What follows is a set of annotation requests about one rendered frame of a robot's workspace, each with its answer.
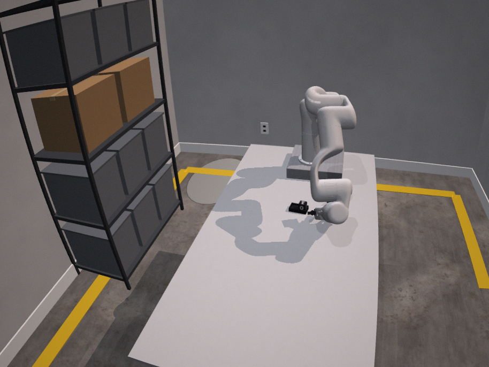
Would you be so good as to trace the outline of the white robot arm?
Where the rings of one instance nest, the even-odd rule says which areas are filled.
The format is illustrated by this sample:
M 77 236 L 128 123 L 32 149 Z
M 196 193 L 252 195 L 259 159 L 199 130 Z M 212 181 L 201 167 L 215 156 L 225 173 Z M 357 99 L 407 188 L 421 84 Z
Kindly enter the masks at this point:
M 318 169 L 325 160 L 343 151 L 342 129 L 355 128 L 355 110 L 347 96 L 313 86 L 300 102 L 300 113 L 302 154 L 299 155 L 299 162 L 311 166 L 313 200 L 327 202 L 318 215 L 328 223 L 342 224 L 349 215 L 352 182 L 349 179 L 319 180 Z

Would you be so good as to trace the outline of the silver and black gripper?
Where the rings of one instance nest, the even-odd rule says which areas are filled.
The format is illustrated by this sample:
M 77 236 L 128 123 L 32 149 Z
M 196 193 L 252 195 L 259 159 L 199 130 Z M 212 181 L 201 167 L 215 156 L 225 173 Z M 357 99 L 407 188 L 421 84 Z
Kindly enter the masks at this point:
M 308 215 L 314 215 L 316 220 L 324 220 L 321 215 L 318 215 L 318 211 L 321 211 L 322 208 L 323 208 L 323 206 L 322 207 L 316 207 L 314 209 L 314 211 L 313 210 L 308 211 Z

